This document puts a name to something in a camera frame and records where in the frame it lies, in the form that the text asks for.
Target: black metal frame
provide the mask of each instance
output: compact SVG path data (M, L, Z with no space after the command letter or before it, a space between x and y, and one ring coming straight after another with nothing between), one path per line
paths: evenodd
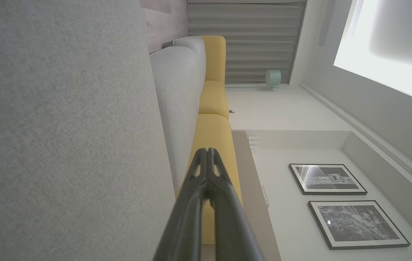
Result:
M201 259L201 210L208 199L215 210L216 260L263 261L221 157L213 148L196 151L153 260Z
M314 209L314 206L312 205L312 203L317 203L317 202L374 202L377 205L377 207L379 207L379 209L390 220L390 222L398 230L400 235L403 237L403 239L405 239L405 241L407 243L406 244L392 244L392 245L375 245L375 244L372 244L372 245L367 245L367 246L346 246L346 247L344 247L344 246L341 246L341 247L340 246L333 246L332 242L330 241L329 236L327 235L327 232L325 231L325 228L324 228L324 226L326 226L326 224L322 225L322 222L319 219L319 217L317 216L317 212ZM385 210L383 210L383 208L375 200L311 200L311 201L308 201L308 206L309 206L309 209L311 210L312 215L314 216L314 219L316 220L317 225L319 226L319 229L320 229L322 235L324 236L325 242L327 243L327 246L329 247L330 250L373 249L373 248L407 248L408 246L411 245L410 242L407 240L407 238L400 231L400 229L395 225L395 223L393 223L393 220L391 220L391 218L387 215Z
M301 181L298 178L298 175L294 172L292 165L318 165L318 166L323 166L323 165L340 165L346 168L346 170L349 172L349 174L359 183L360 187L364 190L364 191L359 191L359 192L335 192L335 191L327 191L327 192L309 192L309 191L305 191L304 188L302 187ZM364 188L364 186L359 182L359 180L357 180L357 178L351 173L350 170L348 170L348 168L344 165L344 164L312 164L312 163L291 163L288 165L288 168L290 169L290 171L293 174L294 180L296 181L296 183L298 184L299 189L301 190L301 193L303 195L366 195L367 194L367 190Z

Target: gray sofa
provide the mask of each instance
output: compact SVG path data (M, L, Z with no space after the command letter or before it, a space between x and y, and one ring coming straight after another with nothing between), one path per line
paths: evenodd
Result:
M164 134L138 0L0 0L0 260L150 260Z
M206 74L206 50L201 36L176 39L173 45L150 54L150 61L177 190L189 165Z

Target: white picture mat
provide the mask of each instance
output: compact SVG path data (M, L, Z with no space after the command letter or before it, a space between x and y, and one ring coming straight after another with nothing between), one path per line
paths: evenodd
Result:
M330 244L333 247L354 247L354 246L384 246L384 245L399 245L399 244L408 244L408 241L402 236L398 228L393 224L390 218L387 217L385 212L380 209L379 205L375 201L351 201L351 202L310 202L314 211L316 212L317 218L319 219L322 227L324 228L325 233L327 234L327 238L330 240ZM377 211L382 215L385 221L390 225L391 229L396 233L399 239L392 239L392 240L368 240L368 241L335 241L332 236L332 233L329 230L329 227L325 223L322 214L319 211L318 206L374 206Z
M351 172L344 166L344 165L317 165L317 164L290 164L292 167L292 170L294 171L294 174L297 176L299 183L301 186L304 188L304 191L306 192L365 192L364 188L361 186L361 184L355 179L355 177L351 174ZM345 173L350 177L350 179L356 184L358 187L356 188L349 188L349 189L340 189L340 188L307 188L306 185L304 184L304 180L301 178L301 174L298 172L297 167L319 167L319 168L324 168L324 167L339 167L345 171Z

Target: black picture frame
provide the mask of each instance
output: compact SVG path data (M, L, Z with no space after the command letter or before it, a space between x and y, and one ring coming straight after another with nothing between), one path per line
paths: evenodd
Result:
M317 203L327 203L327 206L330 206L331 204L334 204L335 206L340 206L340 203L347 203L348 206L354 206L357 204L354 203L370 203L367 206L375 206L378 212L382 215L384 218L385 222L388 224L388 226L394 231L395 235L398 237L398 239L393 239L393 240L370 240L370 241L335 241L333 240L332 234L327 233L328 231L331 231L325 220L324 224L322 224L321 217L318 215L319 209L315 209L315 205L317 206ZM308 206L310 211L312 212L313 217L316 220L317 226L319 226L319 230L321 231L322 235L324 236L325 242L327 243L327 246L329 247L330 250L349 250L349 249L373 249L373 248L406 248L410 246L410 242L406 239L406 237L403 235L403 233L398 229L398 227L393 223L393 221L390 219L390 217L385 213L385 211L380 207L380 205L377 203L375 200L341 200L341 201L317 201L317 200L311 200L308 202ZM347 243L349 245L344 245L341 246L339 244L341 243Z
M344 172L347 174L348 177L354 182L354 185L357 186L357 188L349 189L349 190L344 190L344 189L316 189L316 188L311 188L308 189L306 185L304 184L304 181L300 179L300 173L296 173L294 167L297 167L298 165L308 165L308 166L317 166L317 167L327 167L327 166L336 166L340 167L341 169L344 170ZM292 172L292 175L294 177L294 180L296 181L299 189L301 190L303 195L366 195L367 190L363 187L363 185L356 179L356 177L348 170L348 168L344 164L313 164L313 163L291 163L288 165L290 171Z

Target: sofa armrest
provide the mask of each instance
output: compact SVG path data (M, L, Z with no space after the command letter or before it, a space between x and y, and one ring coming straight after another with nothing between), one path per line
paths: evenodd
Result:
M206 81L226 81L226 40L221 35L202 35L206 48Z
M183 38L175 39L173 46L184 46L192 49L196 53L194 58L194 64L198 72L198 95L201 95L203 91L203 85L206 77L206 49L203 38L201 36L186 36Z

